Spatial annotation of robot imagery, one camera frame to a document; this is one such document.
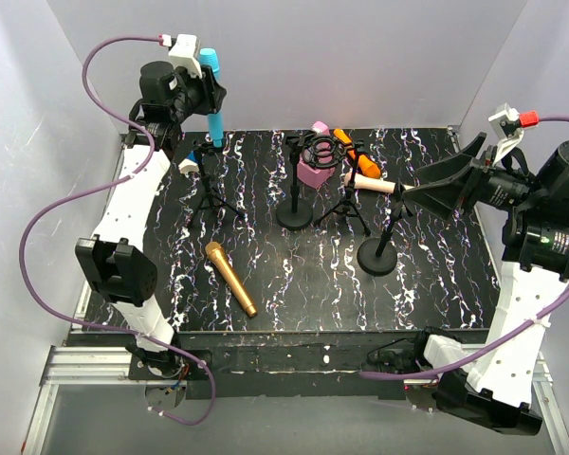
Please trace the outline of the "black tripod stand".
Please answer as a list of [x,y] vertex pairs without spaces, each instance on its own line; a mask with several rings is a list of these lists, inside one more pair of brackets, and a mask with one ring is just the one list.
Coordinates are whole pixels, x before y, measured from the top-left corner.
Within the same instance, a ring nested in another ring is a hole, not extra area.
[[[353,142],[351,147],[356,148],[359,155],[360,154],[366,154],[366,150],[365,150],[363,140],[359,140],[358,142]],[[352,166],[352,173],[351,173],[350,179],[348,180],[348,183],[344,185],[344,195],[341,197],[341,199],[339,200],[339,202],[335,206],[333,206],[331,209],[326,211],[319,219],[312,222],[312,225],[314,227],[318,227],[321,224],[321,222],[327,216],[329,216],[331,214],[337,214],[338,216],[341,216],[344,218],[357,218],[357,219],[359,219],[359,221],[362,225],[364,234],[366,236],[369,236],[371,234],[371,230],[369,229],[369,227],[365,223],[363,217],[359,213],[357,204],[352,200],[352,196],[353,196],[353,193],[355,191],[355,188],[354,188],[355,176],[357,173],[358,173],[358,164],[357,164],[357,162],[354,162],[354,164]]]
[[186,227],[191,228],[197,215],[204,210],[210,210],[217,213],[220,209],[230,209],[237,217],[243,218],[245,214],[235,208],[226,199],[220,196],[219,191],[211,184],[211,176],[206,172],[203,164],[205,156],[214,156],[224,152],[223,145],[215,145],[212,141],[198,142],[195,141],[192,147],[192,154],[196,160],[198,170],[200,173],[200,182],[203,188],[200,202],[193,210],[193,213],[187,222]]

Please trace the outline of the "round base shock-mount stand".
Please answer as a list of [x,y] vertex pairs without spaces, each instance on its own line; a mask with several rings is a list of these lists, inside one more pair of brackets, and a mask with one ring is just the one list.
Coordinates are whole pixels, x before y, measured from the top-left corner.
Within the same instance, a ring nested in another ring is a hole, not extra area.
[[299,136],[287,135],[284,144],[288,147],[289,162],[293,166],[293,180],[289,197],[276,208],[277,223],[290,231],[306,228],[313,220],[312,207],[300,197],[299,164],[304,164],[308,171],[302,176],[309,176],[307,186],[318,187],[324,183],[346,157],[346,145],[333,136],[321,135],[315,131],[306,131]]

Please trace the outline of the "gold microphone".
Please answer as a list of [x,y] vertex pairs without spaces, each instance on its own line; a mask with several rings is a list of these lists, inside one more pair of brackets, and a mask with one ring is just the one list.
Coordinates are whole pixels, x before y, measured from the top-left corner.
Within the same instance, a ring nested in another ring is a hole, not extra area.
[[249,318],[255,318],[258,310],[247,289],[233,269],[225,249],[217,242],[209,242],[205,252],[210,262],[217,268],[232,294],[238,300]]

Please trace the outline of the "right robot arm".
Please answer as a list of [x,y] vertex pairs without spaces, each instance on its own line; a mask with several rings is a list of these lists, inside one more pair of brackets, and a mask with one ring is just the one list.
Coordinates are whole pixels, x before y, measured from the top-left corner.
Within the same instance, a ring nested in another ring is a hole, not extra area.
[[548,316],[569,282],[569,140],[531,173],[523,152],[499,158],[479,134],[466,148],[421,168],[403,199],[449,220],[483,203],[506,212],[500,293],[486,341],[502,345],[440,374],[435,406],[502,434],[535,435],[533,370]]

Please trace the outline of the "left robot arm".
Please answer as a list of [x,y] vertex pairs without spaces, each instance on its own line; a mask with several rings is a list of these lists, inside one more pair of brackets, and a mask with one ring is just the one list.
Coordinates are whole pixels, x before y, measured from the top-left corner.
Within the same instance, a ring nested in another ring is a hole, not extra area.
[[226,96],[212,49],[201,51],[199,74],[189,64],[157,61],[140,69],[141,97],[131,109],[122,172],[142,171],[117,186],[100,223],[75,246],[91,289],[125,319],[136,339],[127,349],[151,373],[171,378],[184,365],[172,348],[178,339],[156,300],[157,267],[143,252],[143,238],[155,193],[182,139],[181,125],[192,115],[210,118],[210,147],[221,143],[219,120]]

